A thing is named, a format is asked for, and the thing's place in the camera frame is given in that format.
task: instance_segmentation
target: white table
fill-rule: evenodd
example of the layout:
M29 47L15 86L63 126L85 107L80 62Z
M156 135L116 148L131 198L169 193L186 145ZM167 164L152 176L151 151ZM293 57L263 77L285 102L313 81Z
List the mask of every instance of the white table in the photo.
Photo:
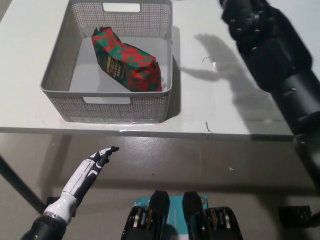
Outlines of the white table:
M172 101L180 99L176 103L180 105L178 114L160 124L65 122L39 86L67 3L68 0L13 0L3 17L0 132L231 139L291 136L273 101L248 74L220 19L218 0L173 2L173 49L181 76ZM312 29L319 19L317 0L270 3L289 17L313 56L320 56L320 32ZM212 61L225 71L214 73ZM317 62L313 70L320 76Z

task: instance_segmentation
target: red and green package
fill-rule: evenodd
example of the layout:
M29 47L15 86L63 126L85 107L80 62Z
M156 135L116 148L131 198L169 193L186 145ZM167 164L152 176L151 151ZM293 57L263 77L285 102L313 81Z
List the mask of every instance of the red and green package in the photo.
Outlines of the red and green package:
M122 43L111 27L96 28L92 35L101 69L132 92L161 92L161 71L154 56Z

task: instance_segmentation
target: table leg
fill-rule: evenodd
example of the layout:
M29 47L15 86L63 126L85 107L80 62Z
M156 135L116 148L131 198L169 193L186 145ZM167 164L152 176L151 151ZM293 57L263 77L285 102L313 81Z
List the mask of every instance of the table leg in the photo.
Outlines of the table leg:
M46 205L15 173L1 155L0 174L40 215L44 213Z

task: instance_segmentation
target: concrete floor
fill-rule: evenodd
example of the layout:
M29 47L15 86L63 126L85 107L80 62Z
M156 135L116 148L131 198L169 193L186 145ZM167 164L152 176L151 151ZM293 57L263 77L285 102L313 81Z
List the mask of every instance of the concrete floor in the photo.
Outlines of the concrete floor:
M0 19L10 0L0 0ZM209 141L0 133L0 153L44 201L58 196L78 164L99 149L120 151L77 210L65 239L120 239L133 201L154 190L197 190L210 207L229 206L246 240L316 240L320 228L284 230L277 207L320 197L290 142ZM0 239L20 239L37 213L0 177Z

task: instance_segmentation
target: gray plastic basket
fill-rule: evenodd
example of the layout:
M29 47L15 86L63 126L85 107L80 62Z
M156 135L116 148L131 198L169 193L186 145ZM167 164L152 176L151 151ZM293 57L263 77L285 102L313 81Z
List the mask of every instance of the gray plastic basket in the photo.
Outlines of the gray plastic basket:
M41 88L68 122L163 122L172 88L172 3L107 2L69 2ZM138 10L128 12L134 9L128 3L135 4ZM162 92L130 92L100 69L91 35L101 26L112 27L122 42L157 58Z

